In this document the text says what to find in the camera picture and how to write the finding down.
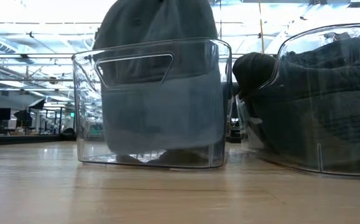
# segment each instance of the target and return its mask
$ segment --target ceiling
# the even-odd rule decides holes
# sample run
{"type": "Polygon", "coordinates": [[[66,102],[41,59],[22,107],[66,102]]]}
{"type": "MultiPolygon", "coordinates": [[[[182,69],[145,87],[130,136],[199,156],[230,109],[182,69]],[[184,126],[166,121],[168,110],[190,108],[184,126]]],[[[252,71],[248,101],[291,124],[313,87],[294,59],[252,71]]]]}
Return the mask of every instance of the ceiling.
{"type": "MultiPolygon", "coordinates": [[[[1,59],[0,78],[73,78],[70,55],[91,50],[104,15],[115,0],[0,0],[0,54],[51,54],[27,60],[1,59]]],[[[261,4],[265,53],[276,54],[287,38],[330,24],[360,22],[360,8],[348,8],[346,1],[308,5],[308,1],[271,0],[261,4]]],[[[212,4],[219,38],[233,49],[234,58],[261,52],[258,3],[222,0],[212,4]]],[[[73,99],[73,82],[24,82],[34,93],[73,99]],[[40,89],[60,91],[39,91],[40,89]]],[[[22,88],[0,82],[0,88],[22,88]]]]}

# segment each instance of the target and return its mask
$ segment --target clear plastic bin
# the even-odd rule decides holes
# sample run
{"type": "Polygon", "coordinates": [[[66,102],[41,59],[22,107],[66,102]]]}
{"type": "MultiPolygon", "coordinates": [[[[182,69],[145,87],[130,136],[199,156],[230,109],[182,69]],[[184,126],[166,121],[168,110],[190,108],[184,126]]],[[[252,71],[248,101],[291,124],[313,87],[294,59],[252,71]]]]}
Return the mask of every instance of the clear plastic bin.
{"type": "Polygon", "coordinates": [[[178,168],[224,164],[232,100],[227,43],[128,45],[76,54],[73,64],[80,161],[178,168]]]}
{"type": "Polygon", "coordinates": [[[360,175],[360,24],[287,40],[271,78],[238,108],[249,153],[313,172],[360,175]]]}

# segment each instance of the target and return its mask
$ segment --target gray cloth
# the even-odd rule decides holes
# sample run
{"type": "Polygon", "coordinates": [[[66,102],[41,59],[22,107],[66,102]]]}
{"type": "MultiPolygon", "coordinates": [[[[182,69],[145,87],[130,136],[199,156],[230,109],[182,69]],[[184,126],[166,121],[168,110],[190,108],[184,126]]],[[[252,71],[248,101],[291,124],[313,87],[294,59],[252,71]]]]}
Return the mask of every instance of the gray cloth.
{"type": "MultiPolygon", "coordinates": [[[[194,37],[217,38],[206,0],[119,0],[104,18],[94,49],[194,37]]],[[[158,54],[173,59],[100,65],[104,137],[116,154],[204,147],[223,138],[224,98],[212,42],[130,46],[96,60],[158,54]]]]}

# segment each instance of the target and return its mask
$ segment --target wooden floor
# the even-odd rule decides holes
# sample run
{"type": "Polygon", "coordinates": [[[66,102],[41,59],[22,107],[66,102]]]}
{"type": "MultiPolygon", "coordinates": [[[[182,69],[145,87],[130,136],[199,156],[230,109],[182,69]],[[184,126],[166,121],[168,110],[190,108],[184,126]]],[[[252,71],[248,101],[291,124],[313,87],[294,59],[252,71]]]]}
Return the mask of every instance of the wooden floor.
{"type": "Polygon", "coordinates": [[[0,223],[360,223],[360,180],[241,154],[199,172],[84,166],[74,142],[0,146],[0,223]]]}

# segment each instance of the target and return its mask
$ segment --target desk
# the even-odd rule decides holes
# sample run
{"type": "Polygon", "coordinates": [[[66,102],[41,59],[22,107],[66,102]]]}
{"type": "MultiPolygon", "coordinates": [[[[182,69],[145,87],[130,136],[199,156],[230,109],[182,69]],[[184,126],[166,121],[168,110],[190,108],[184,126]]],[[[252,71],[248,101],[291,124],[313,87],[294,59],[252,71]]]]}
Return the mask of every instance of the desk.
{"type": "Polygon", "coordinates": [[[207,171],[84,166],[75,142],[0,146],[0,223],[360,223],[360,180],[247,157],[207,171]]]}

